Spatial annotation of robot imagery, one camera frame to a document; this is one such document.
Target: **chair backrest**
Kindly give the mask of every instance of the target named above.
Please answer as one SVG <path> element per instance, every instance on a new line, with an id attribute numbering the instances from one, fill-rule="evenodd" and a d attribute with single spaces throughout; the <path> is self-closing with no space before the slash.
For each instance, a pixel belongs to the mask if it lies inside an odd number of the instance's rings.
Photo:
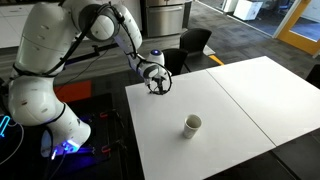
<path id="1" fill-rule="evenodd" d="M 290 0 L 279 0 L 278 3 L 279 9 L 288 9 L 290 5 Z"/>
<path id="2" fill-rule="evenodd" d="M 261 6 L 261 9 L 274 10 L 278 4 L 278 0 L 265 0 Z"/>
<path id="3" fill-rule="evenodd" d="M 202 28 L 189 29 L 180 36 L 180 49 L 185 49 L 189 54 L 202 52 L 207 44 L 211 31 Z"/>
<path id="4" fill-rule="evenodd" d="M 184 61 L 187 58 L 188 51 L 178 48 L 170 48 L 162 50 L 164 55 L 164 66 L 172 73 L 173 76 L 181 73 Z"/>

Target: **cable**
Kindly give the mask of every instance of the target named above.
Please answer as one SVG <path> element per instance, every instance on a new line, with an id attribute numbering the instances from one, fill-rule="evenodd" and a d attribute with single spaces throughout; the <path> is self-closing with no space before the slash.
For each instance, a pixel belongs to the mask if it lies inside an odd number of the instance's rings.
<path id="1" fill-rule="evenodd" d="M 3 97 L 2 97 L 2 93 L 3 93 L 2 92 L 2 90 L 3 90 L 2 88 L 4 88 L 4 87 L 2 86 L 2 84 L 0 84 L 0 109 L 2 109 L 2 111 L 6 115 L 11 116 L 9 110 L 7 109 L 7 107 L 4 104 L 4 100 L 3 100 Z"/>
<path id="2" fill-rule="evenodd" d="M 63 87 L 65 85 L 67 85 L 69 82 L 75 80 L 76 78 L 78 78 L 81 74 L 83 74 L 87 69 L 89 69 L 89 67 L 96 62 L 98 59 L 100 59 L 102 56 L 104 56 L 106 53 L 108 52 L 108 50 L 106 50 L 101 56 L 97 57 L 95 60 L 93 60 L 84 70 L 82 70 L 78 75 L 76 75 L 75 77 L 69 79 L 67 82 L 65 82 L 56 92 L 56 94 L 58 94 L 58 92 L 63 89 Z"/>
<path id="3" fill-rule="evenodd" d="M 45 168 L 45 171 L 43 173 L 43 180 L 47 180 L 49 169 L 50 169 L 51 163 L 52 163 L 51 157 L 53 155 L 53 134 L 52 134 L 52 131 L 48 127 L 46 127 L 46 129 L 47 129 L 47 131 L 50 135 L 50 138 L 51 138 L 51 145 L 50 145 L 50 153 L 48 156 L 47 167 Z"/>
<path id="4" fill-rule="evenodd" d="M 66 152 L 66 150 L 64 150 L 64 151 L 63 151 L 62 159 L 61 159 L 58 167 L 57 167 L 57 168 L 53 171 L 53 173 L 51 174 L 49 180 L 51 180 L 51 179 L 53 178 L 53 176 L 54 176 L 54 175 L 58 172 L 58 170 L 60 169 L 60 167 L 61 167 L 61 165 L 62 165 L 62 163 L 63 163 L 63 161 L 64 161 L 64 159 L 65 159 L 65 157 L 66 157 L 66 154 L 67 154 L 67 152 Z"/>
<path id="5" fill-rule="evenodd" d="M 74 42 L 71 47 L 69 48 L 69 50 L 67 51 L 67 53 L 64 55 L 63 58 L 60 58 L 61 61 L 58 62 L 53 68 L 51 68 L 50 70 L 48 70 L 47 72 L 41 74 L 40 76 L 48 76 L 51 73 L 53 73 L 55 70 L 57 70 L 59 67 L 61 67 L 65 62 L 67 62 L 68 58 L 73 54 L 73 52 L 78 48 L 78 46 L 80 45 L 80 43 L 82 42 L 83 38 L 86 36 L 86 34 L 90 31 L 91 27 L 93 26 L 93 24 L 96 22 L 98 16 L 100 15 L 100 13 L 105 9 L 108 8 L 108 6 L 110 6 L 109 4 L 104 4 L 102 6 L 99 7 L 99 9 L 97 10 L 96 13 L 94 13 L 93 17 L 91 18 L 89 24 L 87 24 L 84 29 L 82 30 L 82 33 L 80 34 L 80 36 L 78 38 L 76 38 L 76 42 Z"/>
<path id="6" fill-rule="evenodd" d="M 131 55 L 133 54 L 133 59 L 135 59 L 137 57 L 137 49 L 136 49 L 135 44 L 133 43 L 133 40 L 132 40 L 132 37 L 131 37 L 130 32 L 128 30 L 128 27 L 124 24 L 125 18 L 123 17 L 123 15 L 115 7 L 110 6 L 109 8 L 116 15 L 116 18 L 119 21 L 120 25 L 123 27 L 123 29 L 127 33 L 128 37 L 130 39 L 131 45 L 132 45 L 132 49 L 133 49 L 133 52 L 130 52 L 128 54 L 131 54 Z"/>
<path id="7" fill-rule="evenodd" d="M 8 161 L 16 152 L 17 150 L 19 149 L 19 147 L 21 146 L 22 144 L 22 141 L 23 141 L 23 138 L 24 138 L 24 129 L 22 127 L 21 124 L 19 124 L 19 126 L 21 127 L 21 140 L 17 146 L 17 148 L 10 154 L 10 156 L 8 156 L 5 160 L 3 160 L 2 162 L 0 162 L 0 165 L 2 165 L 3 163 L 5 163 L 6 161 Z"/>
<path id="8" fill-rule="evenodd" d="M 8 126 L 9 126 L 9 127 L 15 127 L 16 125 L 18 125 L 17 122 L 14 122 L 14 124 L 12 124 L 12 125 L 8 123 Z"/>

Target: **cabinet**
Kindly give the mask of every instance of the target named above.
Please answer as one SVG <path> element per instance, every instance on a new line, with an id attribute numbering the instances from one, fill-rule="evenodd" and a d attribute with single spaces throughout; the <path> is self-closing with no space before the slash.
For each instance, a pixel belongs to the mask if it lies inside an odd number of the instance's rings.
<path id="1" fill-rule="evenodd" d="M 239 0 L 233 15 L 242 20 L 254 20 L 262 4 L 263 2 Z"/>

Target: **white cup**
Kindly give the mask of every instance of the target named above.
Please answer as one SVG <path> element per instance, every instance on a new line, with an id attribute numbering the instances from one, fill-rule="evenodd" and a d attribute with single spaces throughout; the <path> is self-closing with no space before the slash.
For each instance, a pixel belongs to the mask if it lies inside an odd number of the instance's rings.
<path id="1" fill-rule="evenodd" d="M 183 135 L 191 139 L 201 126 L 201 119 L 194 114 L 190 114 L 184 121 Z"/>

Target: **yellow door frame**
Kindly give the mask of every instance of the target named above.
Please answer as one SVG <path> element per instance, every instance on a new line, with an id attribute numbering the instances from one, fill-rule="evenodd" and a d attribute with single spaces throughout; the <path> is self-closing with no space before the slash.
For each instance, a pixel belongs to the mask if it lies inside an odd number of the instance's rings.
<path id="1" fill-rule="evenodd" d="M 318 41 L 314 41 L 290 30 L 298 21 L 299 17 L 310 2 L 311 0 L 300 1 L 276 38 L 316 56 L 320 50 L 320 39 L 318 39 Z"/>

